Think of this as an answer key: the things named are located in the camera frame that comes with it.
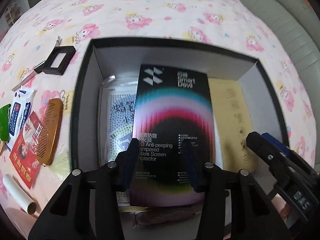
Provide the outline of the right human hand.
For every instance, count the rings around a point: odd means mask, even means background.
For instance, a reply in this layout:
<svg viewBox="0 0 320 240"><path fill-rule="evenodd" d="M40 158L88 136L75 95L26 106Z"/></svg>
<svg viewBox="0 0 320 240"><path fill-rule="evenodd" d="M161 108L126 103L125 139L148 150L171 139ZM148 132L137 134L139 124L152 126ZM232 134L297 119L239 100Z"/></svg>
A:
<svg viewBox="0 0 320 240"><path fill-rule="evenodd" d="M274 196L272 203L282 218L286 218L290 214L291 207L279 194Z"/></svg>

